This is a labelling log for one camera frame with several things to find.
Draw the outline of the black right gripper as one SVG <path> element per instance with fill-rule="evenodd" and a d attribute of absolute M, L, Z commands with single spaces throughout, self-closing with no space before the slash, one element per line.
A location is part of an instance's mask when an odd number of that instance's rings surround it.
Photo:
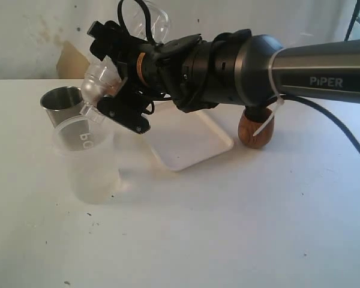
<path fill-rule="evenodd" d="M 165 77 L 175 79 L 171 73 L 181 71 L 181 65 L 192 49 L 162 58 L 163 43 L 152 44 L 136 38 L 116 22 L 94 21 L 88 29 L 93 38 L 90 52 L 99 60 L 110 58 L 116 65 L 122 80 L 131 92 L 119 91 L 115 96 L 107 95 L 97 103 L 97 110 L 119 125 L 137 134 L 150 130 L 149 121 L 143 116 L 151 101 L 161 101 L 168 94 Z"/>

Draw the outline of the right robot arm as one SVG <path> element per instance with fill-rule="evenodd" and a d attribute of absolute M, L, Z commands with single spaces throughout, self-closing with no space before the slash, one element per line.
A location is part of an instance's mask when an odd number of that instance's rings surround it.
<path fill-rule="evenodd" d="M 243 29 L 212 41 L 195 34 L 155 44 L 113 21 L 94 22 L 88 34 L 91 53 L 110 58 L 122 80 L 98 111 L 138 134 L 149 130 L 155 101 L 171 100 L 185 113 L 219 104 L 261 107 L 277 94 L 360 103 L 360 40 L 283 48 Z"/>

